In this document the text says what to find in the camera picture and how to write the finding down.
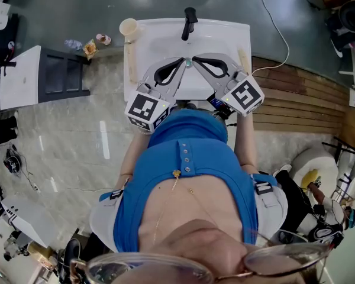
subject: black frame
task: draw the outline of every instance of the black frame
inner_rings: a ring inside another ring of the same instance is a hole
[[[48,56],[63,59],[62,91],[46,92],[46,64]],[[79,87],[77,90],[71,91],[67,90],[67,64],[69,60],[78,62],[80,67]],[[88,89],[83,89],[83,64],[89,65],[90,63],[91,61],[87,60],[87,58],[82,56],[41,48],[40,65],[38,68],[38,103],[81,96],[89,96],[91,92]]]

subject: strap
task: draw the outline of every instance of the strap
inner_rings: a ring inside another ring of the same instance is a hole
[[[255,191],[258,197],[263,201],[265,207],[276,206],[279,202],[276,195],[273,193],[272,185],[268,182],[261,182],[255,184]]]

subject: chest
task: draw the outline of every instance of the chest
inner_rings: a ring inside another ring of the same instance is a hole
[[[174,183],[174,179],[168,179],[152,190],[138,229],[140,250],[154,244],[155,232],[158,242],[177,227],[195,219],[212,222],[241,241],[241,219],[224,181],[206,175],[182,178],[172,192]]]

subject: sink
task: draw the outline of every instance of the sink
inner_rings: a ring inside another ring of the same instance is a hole
[[[154,63],[171,57],[192,58],[202,53],[224,53],[240,64],[238,50],[243,49],[251,64],[250,26],[246,24],[198,18],[195,30],[187,41],[181,39],[185,18],[138,21],[142,27],[140,38],[134,43],[137,79],[142,80]],[[124,54],[125,101],[136,83],[129,79],[127,55]],[[206,100],[213,93],[208,82],[192,66],[184,72],[177,100]]]

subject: marble floor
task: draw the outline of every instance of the marble floor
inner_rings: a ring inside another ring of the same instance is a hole
[[[93,59],[85,68],[83,82],[91,96],[19,109],[19,136],[12,143],[26,157],[29,179],[40,192],[24,175],[7,171],[2,160],[8,145],[0,147],[1,186],[7,195],[22,195],[50,211],[59,229],[55,249],[64,248],[77,227],[89,231],[90,210],[105,192],[97,190],[115,185],[132,139],[124,116],[122,59],[122,54]],[[233,147],[235,128],[228,132]],[[258,131],[259,169],[272,173],[302,150],[330,140],[325,134]]]

